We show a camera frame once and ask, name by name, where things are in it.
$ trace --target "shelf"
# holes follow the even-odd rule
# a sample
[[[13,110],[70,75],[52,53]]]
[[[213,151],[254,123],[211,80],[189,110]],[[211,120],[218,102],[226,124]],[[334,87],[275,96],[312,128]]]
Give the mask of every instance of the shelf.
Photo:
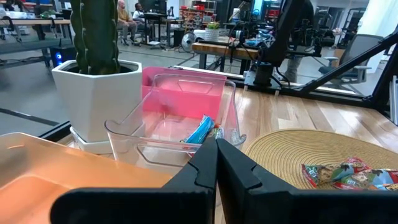
[[[198,10],[198,9],[180,9],[183,11],[190,11],[190,12],[207,12],[207,13],[214,13],[213,11],[205,11],[205,10]]]
[[[5,0],[0,0],[0,3],[6,3]],[[25,6],[35,6],[36,3],[32,3],[32,2],[24,2]],[[50,6],[52,7],[52,4],[40,4],[41,6]]]

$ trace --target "white wall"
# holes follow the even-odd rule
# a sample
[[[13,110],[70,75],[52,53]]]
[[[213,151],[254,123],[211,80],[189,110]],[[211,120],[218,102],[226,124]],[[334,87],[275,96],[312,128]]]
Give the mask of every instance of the white wall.
[[[386,37],[391,34],[398,24],[398,2],[396,0],[383,0],[380,4],[379,0],[371,0],[369,7],[366,9],[361,19],[361,27],[359,34],[370,34]],[[382,59],[384,51],[375,55],[368,62],[368,66],[372,69],[369,73],[374,73]]]
[[[127,12],[134,12],[136,10],[136,7],[134,5],[138,2],[138,0],[125,0],[125,2]]]
[[[191,0],[182,0],[183,1],[183,6],[188,6],[191,7]]]
[[[318,0],[318,6],[343,8],[344,12],[340,20],[339,28],[343,28],[350,9],[368,6],[369,0]]]
[[[311,0],[313,11],[315,12],[318,6],[318,0]]]

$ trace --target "electronic equipment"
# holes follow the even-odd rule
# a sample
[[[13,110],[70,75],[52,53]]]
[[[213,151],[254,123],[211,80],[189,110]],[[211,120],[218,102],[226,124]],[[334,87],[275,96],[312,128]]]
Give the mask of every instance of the electronic equipment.
[[[224,139],[214,138],[162,188],[71,190],[54,202],[50,220],[210,224],[215,220],[216,181],[227,224],[398,222],[398,192],[296,189]]]
[[[76,49],[74,46],[71,47],[52,47],[50,48],[50,55],[53,67],[61,65],[67,60],[76,59]]]
[[[191,52],[192,51],[192,44],[195,43],[197,37],[195,34],[188,32],[182,37],[181,41],[181,48],[185,52]]]
[[[175,29],[174,36],[173,36],[173,47],[180,46],[182,42],[182,38],[184,36],[185,29]]]
[[[155,0],[152,12],[157,12],[167,15],[167,0]]]
[[[173,6],[170,6],[170,9],[167,10],[167,17],[174,18],[174,7]]]
[[[70,19],[70,15],[72,14],[71,9],[62,9],[62,17],[64,19]]]

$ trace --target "plant pot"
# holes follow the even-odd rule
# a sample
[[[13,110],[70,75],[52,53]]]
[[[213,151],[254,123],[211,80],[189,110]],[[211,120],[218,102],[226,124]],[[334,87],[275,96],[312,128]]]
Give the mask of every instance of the plant pot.
[[[219,35],[220,35],[220,32],[219,32],[218,29],[206,28],[205,40],[207,40],[207,41],[218,41],[218,36]]]
[[[141,63],[119,63],[121,73],[112,75],[80,74],[75,60],[52,70],[72,134],[85,151],[112,153],[104,122],[122,121],[142,100]]]

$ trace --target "colorful candy wrapper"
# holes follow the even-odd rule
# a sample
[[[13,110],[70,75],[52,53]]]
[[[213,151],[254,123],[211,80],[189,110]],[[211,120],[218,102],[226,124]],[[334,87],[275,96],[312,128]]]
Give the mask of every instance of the colorful candy wrapper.
[[[207,134],[206,138],[222,139],[224,138],[224,129],[221,125],[216,124],[214,128]]]
[[[398,185],[398,170],[368,169],[333,183],[342,190],[392,190]]]
[[[390,190],[396,191],[398,190],[398,184],[380,184],[380,185],[372,185],[369,190]]]
[[[305,178],[314,186],[334,182],[351,174],[370,169],[361,159],[351,157],[341,164],[305,165],[302,164],[302,172]]]
[[[209,133],[209,131],[214,128],[214,125],[215,124],[211,117],[203,115],[197,129],[189,137],[181,140],[180,142],[201,144],[205,140],[205,137]]]

